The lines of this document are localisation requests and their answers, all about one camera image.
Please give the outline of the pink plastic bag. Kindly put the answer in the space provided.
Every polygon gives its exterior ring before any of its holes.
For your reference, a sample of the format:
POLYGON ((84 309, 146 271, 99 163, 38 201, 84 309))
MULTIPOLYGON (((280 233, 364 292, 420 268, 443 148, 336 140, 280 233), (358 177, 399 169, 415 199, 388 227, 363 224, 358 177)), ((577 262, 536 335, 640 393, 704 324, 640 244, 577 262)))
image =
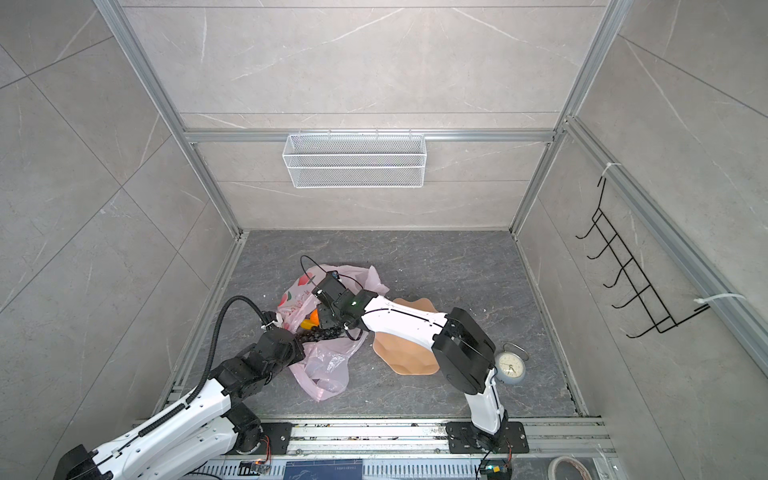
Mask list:
MULTIPOLYGON (((301 275, 285 291, 277 313, 282 327, 298 335, 304 330, 300 324, 320 305, 312 290, 325 277, 323 270, 332 265, 314 266, 301 275)), ((384 295, 389 288, 381 282, 374 266, 367 268, 341 265, 336 268, 342 283, 353 292, 361 289, 384 295)), ((342 334, 336 339, 308 341, 303 344, 305 358, 290 366, 299 386, 315 401, 324 401, 342 393, 349 382, 348 360, 364 345, 367 333, 356 329, 349 338, 342 334)))

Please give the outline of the pink scalloped plate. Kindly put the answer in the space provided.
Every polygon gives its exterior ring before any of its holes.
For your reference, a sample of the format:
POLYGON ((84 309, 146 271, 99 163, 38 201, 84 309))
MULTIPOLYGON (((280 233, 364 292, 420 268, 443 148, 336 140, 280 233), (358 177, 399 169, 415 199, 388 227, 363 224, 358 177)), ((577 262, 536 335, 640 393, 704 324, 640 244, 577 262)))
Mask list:
POLYGON ((430 349, 391 334, 376 332, 373 350, 398 375, 425 376, 439 371, 430 349))

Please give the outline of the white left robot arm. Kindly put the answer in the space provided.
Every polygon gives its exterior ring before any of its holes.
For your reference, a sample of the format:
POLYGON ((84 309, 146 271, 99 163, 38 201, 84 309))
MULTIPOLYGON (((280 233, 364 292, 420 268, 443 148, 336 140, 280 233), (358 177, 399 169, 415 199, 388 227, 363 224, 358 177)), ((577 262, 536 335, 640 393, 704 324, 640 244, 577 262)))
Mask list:
POLYGON ((270 451, 270 440, 244 400, 303 358, 302 345, 266 314, 263 333, 223 361, 195 388, 133 430, 92 450, 78 445, 59 460, 56 479, 179 479, 234 451, 270 451))

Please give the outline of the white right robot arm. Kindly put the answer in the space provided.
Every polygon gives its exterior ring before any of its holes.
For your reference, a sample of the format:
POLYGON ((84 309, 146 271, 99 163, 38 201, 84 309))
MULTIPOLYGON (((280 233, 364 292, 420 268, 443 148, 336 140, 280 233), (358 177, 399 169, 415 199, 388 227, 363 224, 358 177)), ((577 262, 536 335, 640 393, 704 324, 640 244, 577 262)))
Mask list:
POLYGON ((376 292, 353 292, 335 272, 312 290, 320 318, 346 330, 384 333, 430 350, 447 381, 464 393, 478 433, 497 437, 507 420, 496 386, 495 344, 461 308, 426 312, 400 305, 376 292))

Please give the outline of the orange fake orange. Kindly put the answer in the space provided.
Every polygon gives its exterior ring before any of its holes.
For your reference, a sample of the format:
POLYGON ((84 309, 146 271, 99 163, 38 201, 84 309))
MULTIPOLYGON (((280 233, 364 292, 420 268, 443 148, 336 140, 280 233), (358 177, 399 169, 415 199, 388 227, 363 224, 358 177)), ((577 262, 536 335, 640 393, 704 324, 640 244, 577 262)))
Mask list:
POLYGON ((319 325, 320 320, 319 320, 318 310, 317 309, 313 310, 303 321, 305 320, 317 323, 319 325))

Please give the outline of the black fake grape bunch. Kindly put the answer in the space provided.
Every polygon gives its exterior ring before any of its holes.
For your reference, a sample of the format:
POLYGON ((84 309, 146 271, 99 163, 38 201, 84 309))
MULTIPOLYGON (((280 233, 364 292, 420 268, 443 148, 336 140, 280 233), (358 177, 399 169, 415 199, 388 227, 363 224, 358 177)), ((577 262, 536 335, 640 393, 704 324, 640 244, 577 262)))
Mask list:
POLYGON ((320 326, 313 326, 309 330, 300 329, 296 334, 296 338, 302 344, 333 340, 344 336, 345 330, 343 327, 321 328, 320 326))

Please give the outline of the yellow fake banana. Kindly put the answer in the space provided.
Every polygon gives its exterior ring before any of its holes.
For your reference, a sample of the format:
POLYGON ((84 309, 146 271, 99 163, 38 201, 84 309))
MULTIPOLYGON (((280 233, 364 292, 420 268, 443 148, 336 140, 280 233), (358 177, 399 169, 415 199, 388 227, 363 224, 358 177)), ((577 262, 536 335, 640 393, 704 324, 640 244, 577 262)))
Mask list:
POLYGON ((301 325, 300 325, 300 327, 301 327, 303 330, 307 330, 307 331, 309 331, 309 330, 311 330, 311 329, 313 329, 313 328, 315 328, 315 327, 317 327, 317 326, 318 326, 318 324, 317 324, 317 323, 314 323, 314 322, 311 322, 311 321, 308 321, 308 320, 305 320, 305 321, 303 321, 303 322, 301 323, 301 325))

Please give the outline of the blue label plate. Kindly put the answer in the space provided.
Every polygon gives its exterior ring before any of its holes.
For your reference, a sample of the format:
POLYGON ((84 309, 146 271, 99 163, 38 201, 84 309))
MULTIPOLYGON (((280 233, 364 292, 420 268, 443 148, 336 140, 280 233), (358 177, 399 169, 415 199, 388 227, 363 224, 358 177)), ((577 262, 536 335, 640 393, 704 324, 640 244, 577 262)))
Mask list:
POLYGON ((283 480, 362 480, 361 459, 289 461, 283 480))

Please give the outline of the grey alarm clock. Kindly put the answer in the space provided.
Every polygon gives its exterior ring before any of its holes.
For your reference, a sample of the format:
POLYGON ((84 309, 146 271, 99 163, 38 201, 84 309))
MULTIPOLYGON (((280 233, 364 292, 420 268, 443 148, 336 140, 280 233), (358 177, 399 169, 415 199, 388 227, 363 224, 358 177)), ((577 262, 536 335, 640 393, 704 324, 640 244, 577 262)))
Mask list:
POLYGON ((507 385, 522 383, 529 359, 524 348, 514 342, 505 342, 495 355, 495 378, 507 385))

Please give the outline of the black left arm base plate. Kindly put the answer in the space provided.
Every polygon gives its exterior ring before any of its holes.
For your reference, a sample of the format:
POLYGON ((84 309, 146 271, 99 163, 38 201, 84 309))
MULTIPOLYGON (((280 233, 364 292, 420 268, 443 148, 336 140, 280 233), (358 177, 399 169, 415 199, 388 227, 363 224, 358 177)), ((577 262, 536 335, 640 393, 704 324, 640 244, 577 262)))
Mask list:
POLYGON ((238 435, 234 450, 241 455, 286 455, 293 424, 290 422, 262 423, 238 435))

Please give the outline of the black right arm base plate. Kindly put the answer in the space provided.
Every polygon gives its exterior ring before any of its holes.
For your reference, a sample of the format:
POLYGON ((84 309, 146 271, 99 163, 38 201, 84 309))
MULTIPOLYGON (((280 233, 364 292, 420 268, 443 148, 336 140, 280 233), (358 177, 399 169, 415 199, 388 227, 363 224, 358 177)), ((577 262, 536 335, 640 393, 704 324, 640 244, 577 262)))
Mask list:
POLYGON ((445 430, 452 454, 530 452, 527 434, 520 422, 507 421, 495 434, 486 433, 471 422, 448 422, 445 430))

